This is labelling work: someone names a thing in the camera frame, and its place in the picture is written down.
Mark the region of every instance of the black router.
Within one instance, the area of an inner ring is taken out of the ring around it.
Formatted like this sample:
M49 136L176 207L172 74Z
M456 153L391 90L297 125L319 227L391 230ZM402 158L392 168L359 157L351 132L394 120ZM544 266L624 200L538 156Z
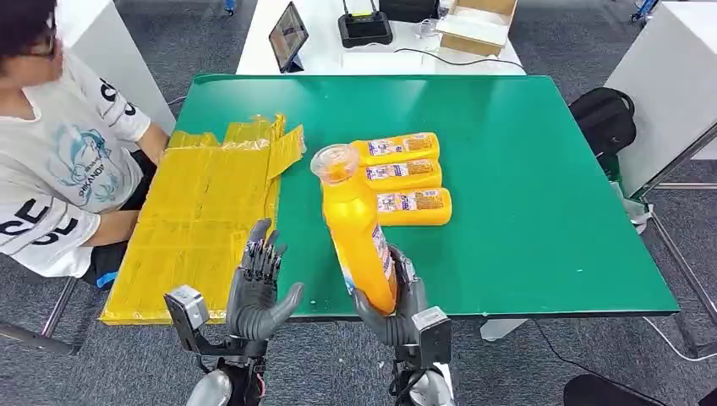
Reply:
M371 0L371 8L374 9L373 13L351 14L346 0L343 0L343 11L346 13L338 19L338 31L344 48L369 44L388 45L393 41L386 13L376 10L374 0Z

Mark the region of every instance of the yellow cardboard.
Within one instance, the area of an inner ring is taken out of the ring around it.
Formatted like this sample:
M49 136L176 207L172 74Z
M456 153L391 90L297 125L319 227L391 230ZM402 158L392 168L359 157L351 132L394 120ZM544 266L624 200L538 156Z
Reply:
M182 284L205 298L210 322L226 314L249 230L276 223L279 174L301 158L303 129L286 120L231 123L213 134L172 135L102 311L106 324L170 324L163 294Z

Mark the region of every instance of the bottle label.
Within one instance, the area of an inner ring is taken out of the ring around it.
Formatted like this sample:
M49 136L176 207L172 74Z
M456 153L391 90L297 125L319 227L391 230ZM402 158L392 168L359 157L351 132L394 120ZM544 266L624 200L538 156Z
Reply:
M400 210L440 209L443 205L438 190L422 190L409 193L382 193L377 196L381 212Z
M346 258L344 257L341 249L338 248L338 246L336 246L335 244L334 248L336 248L338 265L341 267L341 273L343 274L343 282L346 284L346 290L348 291L349 295L353 294L353 290L356 288L356 285L353 283L351 270L348 268L348 265L346 265Z
M430 138L426 133L406 135L399 145L393 140L382 139L369 141L369 153L371 156L388 155L394 152L418 151L430 148Z
M388 250L388 243L386 242L386 236L383 235L380 225L376 224L374 232L371 234L374 239L374 247L376 247L376 253L381 259L383 264L383 274L388 279L393 273L393 259L391 258L391 252Z
M406 151L425 150L430 148L430 138L426 134L413 134L403 139Z
M371 156L388 155L393 152L403 152L403 147L394 144L391 140L369 141L369 153Z
M366 178L368 180L379 180L392 177L401 177L408 175L418 175L421 173L430 173L431 164L428 159L419 159L417 161L409 161L405 163L392 163L389 165L376 165L366 168Z

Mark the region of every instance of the cardboard box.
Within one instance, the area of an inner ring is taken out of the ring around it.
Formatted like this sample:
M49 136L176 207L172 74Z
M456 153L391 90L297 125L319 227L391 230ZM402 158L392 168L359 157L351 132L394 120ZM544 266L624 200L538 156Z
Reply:
M508 41L517 0L456 0L438 22L441 46L477 55L496 55Z

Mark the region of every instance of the tablet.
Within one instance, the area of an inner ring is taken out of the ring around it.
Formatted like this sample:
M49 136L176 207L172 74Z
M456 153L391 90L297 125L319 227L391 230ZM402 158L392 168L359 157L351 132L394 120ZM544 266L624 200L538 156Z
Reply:
M282 17L269 34L269 42L274 50L280 72L286 73L292 70L298 50L307 39L309 32L298 16L296 6L293 2L289 2Z

